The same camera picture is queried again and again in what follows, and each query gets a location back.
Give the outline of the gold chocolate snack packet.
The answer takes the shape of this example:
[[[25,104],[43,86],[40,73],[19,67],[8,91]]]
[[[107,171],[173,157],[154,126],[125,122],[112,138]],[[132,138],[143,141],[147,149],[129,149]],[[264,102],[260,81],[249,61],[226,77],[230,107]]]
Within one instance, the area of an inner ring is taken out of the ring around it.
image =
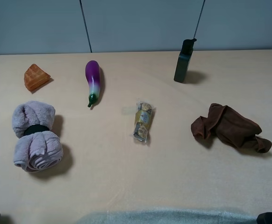
[[[155,107],[145,101],[137,101],[133,136],[141,142],[147,142]]]

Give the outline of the purple toy eggplant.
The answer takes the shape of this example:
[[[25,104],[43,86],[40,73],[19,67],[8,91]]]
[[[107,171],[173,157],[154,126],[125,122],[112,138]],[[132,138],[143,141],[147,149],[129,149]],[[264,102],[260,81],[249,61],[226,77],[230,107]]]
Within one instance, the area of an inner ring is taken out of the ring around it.
[[[85,76],[89,86],[88,107],[90,108],[98,101],[100,95],[100,66],[97,61],[91,60],[86,64]]]

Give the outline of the black pump bottle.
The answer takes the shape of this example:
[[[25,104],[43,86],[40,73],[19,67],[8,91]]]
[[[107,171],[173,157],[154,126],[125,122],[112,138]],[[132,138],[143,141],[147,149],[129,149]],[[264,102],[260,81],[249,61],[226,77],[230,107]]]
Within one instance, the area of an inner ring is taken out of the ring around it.
[[[181,51],[179,53],[177,66],[174,75],[174,81],[182,83],[185,80],[188,66],[192,57],[194,43],[196,38],[186,39],[183,41]]]

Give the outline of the crumpled brown cloth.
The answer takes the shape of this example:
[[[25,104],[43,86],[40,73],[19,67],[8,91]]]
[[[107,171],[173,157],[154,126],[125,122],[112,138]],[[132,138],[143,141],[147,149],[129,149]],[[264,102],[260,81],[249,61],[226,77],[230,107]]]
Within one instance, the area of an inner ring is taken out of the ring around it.
[[[264,154],[270,151],[272,142],[258,137],[261,127],[227,105],[212,103],[208,116],[198,117],[191,124],[196,139],[207,140],[216,136],[222,143],[236,149],[254,150]]]

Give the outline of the rolled lavender towel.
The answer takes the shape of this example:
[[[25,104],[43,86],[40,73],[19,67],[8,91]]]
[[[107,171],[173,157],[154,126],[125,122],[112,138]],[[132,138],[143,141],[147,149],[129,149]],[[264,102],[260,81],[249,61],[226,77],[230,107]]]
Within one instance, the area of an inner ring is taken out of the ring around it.
[[[35,173],[58,164],[63,157],[60,138],[52,132],[55,108],[39,101],[29,101],[16,107],[12,115],[12,129],[18,138],[14,150],[14,165],[28,173]],[[32,125],[50,130],[23,136]]]

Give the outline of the black band around towel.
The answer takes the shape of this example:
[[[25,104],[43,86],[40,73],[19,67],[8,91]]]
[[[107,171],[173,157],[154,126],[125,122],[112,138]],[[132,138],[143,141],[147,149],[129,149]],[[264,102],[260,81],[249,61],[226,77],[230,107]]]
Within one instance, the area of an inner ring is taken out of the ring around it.
[[[49,130],[50,129],[48,127],[43,125],[39,125],[39,124],[32,125],[24,131],[23,136],[27,136],[27,135],[31,135],[31,134],[39,133],[39,132],[45,132]]]

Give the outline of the grey foam mat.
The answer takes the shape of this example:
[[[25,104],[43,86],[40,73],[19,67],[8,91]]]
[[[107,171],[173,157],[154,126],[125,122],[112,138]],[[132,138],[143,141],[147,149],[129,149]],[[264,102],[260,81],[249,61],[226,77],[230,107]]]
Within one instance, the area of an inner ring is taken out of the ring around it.
[[[256,224],[257,218],[226,211],[140,210],[90,213],[78,224]]]

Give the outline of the orange waffle piece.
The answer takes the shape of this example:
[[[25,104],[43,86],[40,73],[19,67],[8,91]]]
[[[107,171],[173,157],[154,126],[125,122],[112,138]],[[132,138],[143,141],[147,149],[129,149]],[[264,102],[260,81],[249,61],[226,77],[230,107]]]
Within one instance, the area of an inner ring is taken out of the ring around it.
[[[36,64],[32,64],[24,73],[24,84],[28,91],[34,91],[49,82],[51,76]]]

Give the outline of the black block bottom right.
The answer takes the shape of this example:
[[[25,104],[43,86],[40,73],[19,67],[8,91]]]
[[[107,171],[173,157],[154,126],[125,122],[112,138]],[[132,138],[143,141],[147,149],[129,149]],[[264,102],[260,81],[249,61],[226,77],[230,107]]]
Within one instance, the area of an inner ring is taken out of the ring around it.
[[[259,214],[257,224],[272,224],[272,212]]]

